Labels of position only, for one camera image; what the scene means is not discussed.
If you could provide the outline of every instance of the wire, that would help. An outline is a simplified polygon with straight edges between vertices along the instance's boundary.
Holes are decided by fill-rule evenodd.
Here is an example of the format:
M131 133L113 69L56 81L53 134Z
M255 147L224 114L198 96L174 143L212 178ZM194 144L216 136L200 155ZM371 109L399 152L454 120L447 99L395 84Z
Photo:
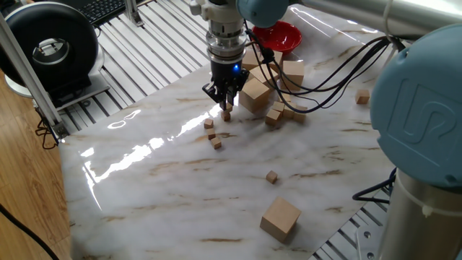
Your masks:
M343 97L344 93L345 93L345 90L347 89L348 85L353 81L355 80L356 78L358 78L359 76L361 76L363 73L365 73L372 65L374 65L374 63L382 56L382 54L385 52L385 50L387 49L387 46L382 50L382 52L380 52L380 54L375 58L375 60L369 64L369 66L366 67L366 69L364 69L363 71L361 71L358 75L354 76L351 80L349 80L347 82L347 84L345 85L344 87L344 90L341 92L339 98L337 98L332 104L326 106L326 107L323 107L323 108L330 108L331 106L335 105L341 97Z
M256 52L256 49L255 49L255 44L252 44L252 48L253 48L253 52L257 58L257 61L258 61L258 66L261 70L261 73L262 75L264 76L266 82L268 82L268 85L269 87L272 87L274 88L277 93L278 93L278 96L279 96L279 99L290 109L292 109L293 111L297 112L297 113L311 113L313 111L316 111L318 110L319 108L324 108L324 106L329 103L342 89L345 90L345 87L353 80L355 79L356 77L358 77L360 74L362 74L363 72L365 72L365 70L361 73L359 73L359 75L357 75L356 77L354 77L354 75L377 53L379 52L380 50L384 49L386 46L388 46L391 42L387 39L387 37L385 36L382 36L382 37L379 37L379 38L376 38L374 40L371 40L369 43L366 43L364 46L362 46L356 53L354 53L352 56L350 56L333 74L331 74L326 80L324 80L324 82L322 82L320 85L318 85L317 87L315 88L308 88L308 87L303 87L303 86L300 86L299 84L296 84L295 82L293 82L285 73L284 71L281 69L280 65L274 60L274 52L269 49L269 48L264 48L264 46L261 44L260 40L255 36L255 34L249 30L248 28L248 25L247 25L247 21L244 20L244 25L245 25L245 29L246 29L246 33L248 34L250 40L256 42L256 45L258 45L258 47L260 48L261 50L261 54L263 56L263 61L260 62L259 58L258 58L258 54ZM359 62L357 63L357 65L353 68L353 70L343 79L341 80L339 83L335 84L334 86L332 87L327 87L327 88L324 88L324 89L321 89L322 86L324 86L330 79L332 79L341 69L343 69L354 57L358 56L361 52L363 52L366 48L370 47L370 50L359 60ZM285 79L287 79L289 82L291 82L292 84L294 84L295 86L298 86L300 87L301 89L305 90L304 92L298 92L298 93L292 93L290 90L289 91L285 91L285 90L280 90L277 86L277 82L276 82L276 79L273 75L273 72L269 66L269 63L275 63L276 64L276 67L277 69L280 71L281 75L282 75L282 81L284 82ZM263 71L263 68L261 66L261 64L266 64L266 68L269 72L269 76L270 76L270 79L271 81L268 79L268 77L266 76L266 73ZM307 97L302 97L301 95L305 95L305 94L309 94L311 92L327 92L327 91L330 91L330 90L333 90L333 92L321 103L319 103L317 100L315 101L317 106L313 107L313 108L310 108L310 109L307 109L307 110L300 110L300 109L297 109L297 108L294 108L291 104L289 104L285 99L284 97L282 96L282 93L287 93L287 94L290 94L290 95L294 95L294 96L297 96L299 98L305 98L305 99L308 99Z
M56 137L54 136L54 134L52 132L50 132L49 130L49 125L48 125L48 122L46 121L46 118L42 117L42 115L39 113L38 111L38 108L35 109L35 111L38 113L38 115L40 116L40 122L38 123L37 125L37 129L35 130L35 135L38 136L38 137L41 137L43 136L43 141L42 141L42 148L45 149L45 150L51 150L53 149L54 147L57 147L57 143L58 143L58 140L56 139ZM54 140L55 140L55 143L53 144L52 147L46 147L45 146L45 141L46 141L46 136L47 135L51 135Z
M386 199L376 199L376 198L365 198L365 197L362 197L364 196L365 194L369 194L371 192L374 192L374 191L377 191L381 188L385 188L386 186L391 186L393 184L393 182L396 180L396 168L394 168L392 171L391 171L391 174L390 174L390 178L386 181L383 181L375 186L372 186L370 188L366 188L364 191L360 191L358 193L356 193L355 195L353 195L353 200L355 201L361 201L361 202L380 202L380 203L385 203L385 204L390 204L390 201L389 200L386 200Z
M45 250L45 252L51 257L51 259L59 260L59 258L53 252L53 250L51 250L51 248L45 242L43 242L43 240L38 235L36 235L28 227L26 227L19 220L17 220L11 213L8 212L8 210L6 210L3 207L2 204L0 204L0 213L2 213L3 216L5 216L11 223L17 226L20 230L22 230L24 233L30 236L39 246L43 248L43 250Z
M385 6L385 10L383 10L383 26L385 28L385 36L387 39L392 43L390 37L390 29L388 28L388 16L390 16L391 6L393 5L393 0L388 0L387 5Z

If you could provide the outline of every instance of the metal cylinder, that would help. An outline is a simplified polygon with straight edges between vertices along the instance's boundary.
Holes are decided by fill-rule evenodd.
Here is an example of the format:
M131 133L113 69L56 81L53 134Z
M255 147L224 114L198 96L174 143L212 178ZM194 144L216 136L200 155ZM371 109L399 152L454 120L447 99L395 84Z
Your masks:
M361 25L385 31L383 12L390 0L302 0L307 6ZM388 16L391 35L416 40L427 33L462 22L459 0L394 0Z
M462 249L462 194L398 170L378 259L454 260Z

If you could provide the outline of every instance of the power cord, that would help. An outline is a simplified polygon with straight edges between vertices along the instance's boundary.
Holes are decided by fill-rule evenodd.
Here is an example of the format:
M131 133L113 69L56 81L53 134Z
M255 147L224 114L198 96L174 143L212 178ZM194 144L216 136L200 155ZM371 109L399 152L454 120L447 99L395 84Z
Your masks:
M59 260L59 258L55 255L53 250L45 243L43 240L36 235L33 231L31 231L28 227L22 224L19 220L17 220L8 210L6 210L2 204L0 204L0 213L3 214L11 223L17 226L20 230L30 236L39 246L45 250L45 252L51 257L53 260Z
M352 198L355 201L361 201L361 202L380 202L380 203L390 204L390 201L386 199L365 198L363 196L365 194L369 194L371 192L377 191L381 188L385 188L386 186L388 186L388 190L390 191L390 195L391 195L391 192L393 191L393 183L395 182L395 180L396 180L396 168L394 168L391 171L390 178L388 178L388 180L383 181L370 188L366 188L364 191L360 191L356 193L355 195L353 195Z
M366 70L368 70L372 64L374 64L377 60L378 60L378 57L372 62L371 65L369 65L365 70L363 70L362 72L360 72L359 74L355 75L376 53L379 53L381 50L382 52L379 54L379 57L380 55L382 55L382 53L384 52L385 48L391 43L386 36L383 36L383 37L379 37L379 38L376 38L374 40L371 40L369 43L365 44L364 46L362 46L356 53L354 53L351 57L349 57L331 76L329 76L326 80L324 80L324 82L322 82L320 85L318 85L317 87L315 88L308 88L308 87L303 87L303 86L300 86L298 84L295 84L295 82L293 82L285 73L284 71L281 69L280 65L274 60L274 52L270 49L270 48L264 48L263 45L261 44L260 40L255 36L255 34L249 30L248 28L248 25L247 25L247 21L244 21L244 25L245 25L245 29L246 29L246 33L248 34L249 38L251 39L252 42L255 42L256 45L258 45L258 47L260 48L261 50L261 54L263 56L263 61L260 62L260 59L258 58L258 54L256 52L256 49L255 49L255 44L252 44L252 49L253 49L253 52L256 56L256 59L258 61L258 66L260 67L260 70L261 70L261 73L262 75L265 77L265 80L269 83L269 86L274 88L277 92L278 92L278 95L281 99L281 101L289 108L291 108L293 111L295 112L298 112L298 113L311 113L313 111L316 111L318 110L319 108L328 108L328 107L331 107L333 104L335 104L339 99L337 99L336 101L334 101L333 104L331 105L328 105L326 107L326 104L331 101L342 89L345 90L346 87L348 86L348 84L356 79L359 75L361 75L362 73L364 73ZM397 42L397 44L401 44L402 43L399 41L399 40L393 40L393 42ZM343 80L341 80L338 84L335 84L334 86L332 87L327 87L327 88L324 88L324 89L321 89L322 86L324 86L330 79L332 79L340 70L342 70L354 57L358 56L361 52L363 52L366 48L370 47L370 50L361 58L361 60L358 62L358 64L353 68L353 70L346 76L346 78L344 78ZM278 68L278 70L281 72L281 76L282 76L282 81L284 82L285 80L288 80L289 82L291 82L292 84L300 87L301 89L305 90L303 92L297 92L297 93L293 93L292 91L288 90L280 90L278 87L277 87L277 82L274 78L274 75L273 73L271 72L270 70L270 66L269 66L269 63L271 62L274 62L276 64L276 67ZM266 67L269 71L269 74L270 74L270 78L271 78L271 81L269 81L268 77L266 76L266 73L263 72L263 68L262 68L262 64L266 64ZM302 95L305 95L305 94L309 94L311 92L327 92L327 91L331 91L333 90L332 94L330 94L322 103L319 103L317 100L313 100L313 99L310 99L310 98L307 98L307 97L303 97ZM284 97L282 96L282 93L286 93L286 94L289 94L289 95L294 95L294 96L297 96L299 98L305 98L305 99L309 99L309 100L312 100L312 101L315 101L317 106L315 106L314 108L311 108L311 109L307 109L307 110L299 110L297 108L294 108L293 106L291 106L285 99Z
M45 150L51 150L53 149L54 147L57 147L58 145L58 140L56 139L55 135L50 132L50 127L48 125L48 122L46 120L46 118L44 118L40 112L38 111L38 108L35 109L35 111L38 113L38 115L40 116L40 122L38 123L37 125L37 129L35 130L35 135L38 136L38 137L41 137L43 136L43 141L42 141L42 148L45 149ZM46 141L46 137L47 135L51 135L54 140L55 140L55 143L53 144L52 147L46 147L45 146L45 141Z

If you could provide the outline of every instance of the small wooden cube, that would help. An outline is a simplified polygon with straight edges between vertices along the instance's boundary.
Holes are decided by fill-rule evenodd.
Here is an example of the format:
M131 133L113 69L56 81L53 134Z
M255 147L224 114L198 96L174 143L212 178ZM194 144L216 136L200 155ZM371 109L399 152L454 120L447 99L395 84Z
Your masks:
M279 66L282 68L282 52L280 51L274 51L274 60L279 64ZM277 73L279 73L279 70L277 69L277 66L274 62L271 62L269 66Z
M307 108L301 105L297 105L298 110L306 111ZM294 121L303 124L305 122L306 114L305 113L298 113L294 111Z
M270 171L268 174L266 174L266 180L271 184L274 184L277 181L277 173Z
M369 90L358 90L356 92L356 104L367 104L370 98Z
M211 120L210 118L206 119L205 122L204 122L204 128L205 129L214 128L214 121Z
M302 212L281 197L277 197L261 218L260 228L283 243Z
M261 60L261 54L257 51L258 58ZM247 48L245 56L243 58L243 68L250 71L251 69L258 66L257 58L252 48Z
M229 103L226 103L226 112L230 113L232 111L232 105Z
M302 61L284 61L284 73L289 79L301 86L305 76L305 65ZM284 78L284 84L289 90L300 90L300 87L292 84L287 78Z
M295 103L292 103L292 102L288 102L288 103L294 108L297 107ZM292 109L290 109L288 106L285 106L284 111L282 111L282 116L284 116L285 118L294 118L294 113L295 112Z
M281 112L270 109L266 114L265 123L270 126L276 126L279 119L281 119Z
M207 129L206 133L209 140L212 140L213 138L217 137L217 135L215 134L215 130L213 129Z
M271 107L271 109L282 112L282 111L284 111L285 106L286 105L284 103L274 101L273 106Z
M229 120L231 120L231 114L230 114L230 112L222 111L222 119L223 119L223 121L225 121L225 122L228 122Z
M274 86L274 82L271 79L271 75L269 73L268 67L266 65L261 65L261 68L263 69L263 72L266 75L266 78L268 79L268 81L266 81L265 76L261 73L261 69L260 69L259 66L252 69L252 70L250 70L250 74L248 75L248 79L249 80L250 79L258 79L261 83L263 83L269 89L273 90L273 88L270 87L270 85ZM271 70L271 73L273 74L274 80L277 81L278 78L279 78L279 75L273 69L270 68L270 70Z
M222 140L220 140L218 137L215 137L212 140L210 140L210 143L212 143L214 149L218 149L222 146Z
M287 102L290 102L290 95L289 94L286 94L286 93L282 93L282 97L287 101ZM279 95L277 95L277 100L279 102L282 102L282 99Z
M259 111L268 104L269 89L258 79L252 79L245 83L239 93L239 104L247 108L251 113Z

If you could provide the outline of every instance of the black cable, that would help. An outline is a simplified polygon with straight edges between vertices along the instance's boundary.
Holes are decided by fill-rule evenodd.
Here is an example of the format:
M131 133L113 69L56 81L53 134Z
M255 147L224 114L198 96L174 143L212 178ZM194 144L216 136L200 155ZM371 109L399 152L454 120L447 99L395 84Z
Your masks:
M337 84L338 86L336 86L336 89L333 91L333 93L331 95L329 95L329 97L327 97L320 105L318 105L318 106L316 106L314 108L307 109L307 110L299 110L297 108L294 108L282 97L281 90L279 88L273 87L272 85L270 85L270 86L272 86L278 92L278 95L281 98L281 100L291 110L293 110L293 111L295 111L297 113L311 113L313 111L318 110L319 108L322 108L326 103L328 103L330 100L332 100L332 98L334 98L335 95L337 95L337 93L342 89L342 87L349 81L349 79L353 76L353 74L356 73L367 61L369 61L380 49L386 47L388 44L390 44L388 42L388 40L382 40L382 41L378 42L376 45L374 45L365 54L365 56L359 61L359 63L355 66L355 68L352 70L352 72L345 79L343 79L339 84ZM269 69L269 64L266 64L266 65L268 67L269 74L270 74L273 82L276 84L274 76L273 76L271 70Z
M40 116L40 122L38 123L37 125L37 129L35 130L35 135L38 136L38 137L41 137L43 136L43 141L42 141L42 148L45 149L45 150L51 150L53 149L54 147L57 147L58 145L58 140L57 138L55 137L55 135L53 134L53 132L50 132L50 126L48 125L48 122L46 120L46 118L42 117L42 115L40 114L40 112L38 111L38 108L35 109L35 111L38 113L38 115ZM46 137L47 135L51 135L54 140L55 140L55 143L53 144L52 147L46 147L45 146L45 141L46 141Z
M341 92L340 96L330 105L326 106L326 107L322 107L322 108L330 108L331 106L335 105L341 97L343 97L344 93L345 93L345 90L347 90L347 87L348 85L353 81L355 80L356 78L358 78L359 76L361 76L363 73L365 73L372 65L374 65L374 63L382 56L382 54L385 52L385 50L387 49L388 46L386 46L382 52L380 52L380 54L375 58L375 60L369 64L369 66L366 67L366 69L364 69L363 71L361 71L358 75L354 76L352 79L350 79L347 84L345 85L344 87L344 90Z
M362 197L364 196L365 194L368 194L368 193L371 193L371 192L374 192L374 191L377 191L381 188L385 188L386 186L390 186L391 184L393 184L393 182L396 180L396 168L394 168L392 171L391 171L391 174L390 174L390 178L386 181L383 181L375 186L372 186L370 188L366 188L364 191L360 191L358 193L356 193L355 195L353 195L353 200L355 201L361 201L361 202L380 202L380 203L385 203L385 204L390 204L390 201L389 200L386 200L386 199L376 199L376 198L365 198L365 197Z
M255 41L257 43L257 45L260 47L261 49L261 52L262 52L262 56L263 56L263 63L266 64L267 66L267 69L269 71L269 74L270 74L270 77L271 77L271 80L272 80L272 83L268 80L268 78L266 77L266 74L263 72L263 69L261 67L261 62L259 61L258 59L258 55L256 53L256 49L255 49L255 46L252 45L252 48L253 48L253 52L257 58L257 61L258 61L258 65L260 67L260 70L261 70L261 73L262 75L265 77L265 80L268 82L269 86L270 87L273 87L277 92L278 92L278 95L279 95L279 98L281 99L281 101L290 109L292 109L293 111L295 112L298 112L298 113L310 113L310 112L313 112L313 111L316 111L318 110L319 108L322 108L326 103L328 103L330 100L332 100L335 95L337 95L337 93L339 93L339 91L346 85L348 84L349 80L353 77L353 75L361 69L361 67L367 62L369 61L378 51L380 51L382 48L388 46L390 44L390 42L388 41L388 39L386 37L379 37L379 38L376 38L374 40L371 40L369 43L367 43L365 46L363 46L360 50L358 50L353 56L351 56L350 58L347 59L347 61L345 61L330 77L328 77L328 79L326 79L323 83L321 83L319 86L315 87L314 89L309 89L309 88L306 88L306 87L303 87L303 86L299 86L298 84L295 84L294 82L292 82L290 79L287 78L287 75L286 75L286 78L291 81L292 83L294 83L295 85L299 86L300 88L303 88L305 90L307 90L306 92L299 92L297 94L293 94L292 92L289 91L289 93L291 93L292 95L295 95L295 96L300 96L300 95L304 95L304 94L308 94L310 92L325 92L325 91L329 91L329 90L334 90L334 92L326 99L324 100L321 104L319 104L317 102L317 106L315 106L314 108L311 108L311 109L308 109L308 110L299 110L299 109L296 109L294 107L292 107L290 104L288 104L288 102L282 97L282 93L287 93L286 91L284 90L280 90L278 87L277 87L277 82L274 78L274 75L272 74L271 70L270 70L270 67L269 67L269 63L270 62L274 62L276 64L276 66L278 67L278 69L280 70L280 72L282 73L282 75L284 75L284 72L281 70L280 66L278 65L278 63L274 60L274 53L271 49L267 49L267 48L264 48L259 39L255 36L255 34L253 34L253 32L251 30L248 29L248 25L247 25L247 22L244 21L244 25L245 25L245 28L246 28L246 32L247 34L249 35L250 39ZM322 90L319 90L320 87L322 87L325 83L327 83L327 81L329 79L331 79L337 72L339 72L346 64L348 64L348 62L350 62L355 56L357 56L359 53L361 53L363 50L365 50L366 47L372 45L373 43L376 43L363 57L362 59L358 62L358 64L355 66L355 68L348 74L348 76L346 78L344 78L343 80L341 80L338 84L334 85L333 87L329 87L329 88L326 88L326 89L322 89Z
M45 252L51 257L53 260L59 260L59 258L55 255L55 253L51 250L51 248L43 242L41 238L38 237L34 232L32 232L28 227L22 224L19 220L17 220L11 213L6 210L2 204L0 204L0 213L3 214L11 223L17 226L20 230L30 236L39 246L45 250Z

